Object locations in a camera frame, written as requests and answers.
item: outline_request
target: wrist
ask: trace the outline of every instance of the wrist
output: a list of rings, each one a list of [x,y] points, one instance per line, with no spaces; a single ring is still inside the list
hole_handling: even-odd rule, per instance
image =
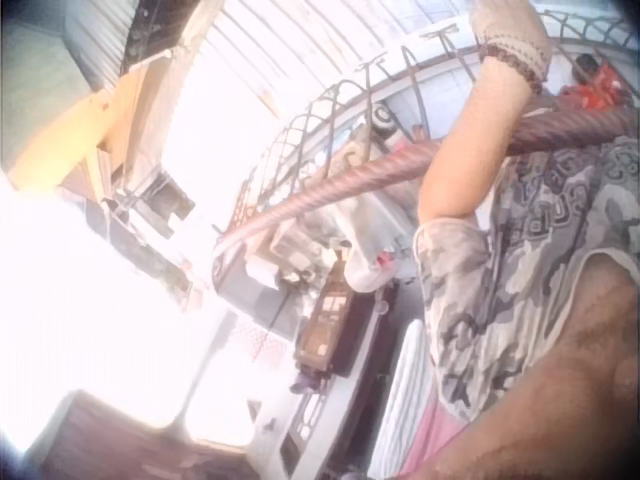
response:
[[[485,58],[474,90],[490,97],[495,108],[505,107],[518,116],[533,95],[520,73],[493,57]]]

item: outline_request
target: person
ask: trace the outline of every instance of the person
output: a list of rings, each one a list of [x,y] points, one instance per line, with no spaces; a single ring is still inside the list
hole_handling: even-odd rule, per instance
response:
[[[560,95],[574,106],[588,110],[608,110],[616,106],[633,106],[631,93],[622,79],[607,62],[598,65],[592,55],[583,53],[576,58],[571,73],[577,85],[564,87]]]
[[[525,0],[470,18],[484,61],[414,246],[440,401],[467,426],[404,478],[640,478],[637,138],[505,160],[551,43]]]

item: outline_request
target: wooden surface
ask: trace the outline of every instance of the wooden surface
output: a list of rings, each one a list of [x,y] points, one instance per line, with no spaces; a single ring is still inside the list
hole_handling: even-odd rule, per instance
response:
[[[112,147],[124,145],[146,71],[141,68],[123,76],[113,94],[101,90],[83,98],[38,133],[8,173],[14,187],[30,191],[53,189],[110,132],[114,138]]]

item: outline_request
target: red object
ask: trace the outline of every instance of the red object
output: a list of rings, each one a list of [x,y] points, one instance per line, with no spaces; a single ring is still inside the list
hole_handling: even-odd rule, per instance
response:
[[[561,94],[576,106],[588,110],[609,110],[624,101],[625,88],[618,74],[608,65],[603,64],[593,77],[592,85],[576,85],[566,87]]]

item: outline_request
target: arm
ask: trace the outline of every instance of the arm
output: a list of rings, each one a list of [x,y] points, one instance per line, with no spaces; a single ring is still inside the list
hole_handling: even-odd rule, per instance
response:
[[[486,59],[469,100],[424,178],[420,223],[474,213],[493,185],[530,96],[531,88],[519,73],[494,58]]]
[[[477,0],[470,18],[486,61],[427,171],[420,223],[474,213],[496,179],[533,89],[542,90],[551,61],[544,25],[527,0]]]

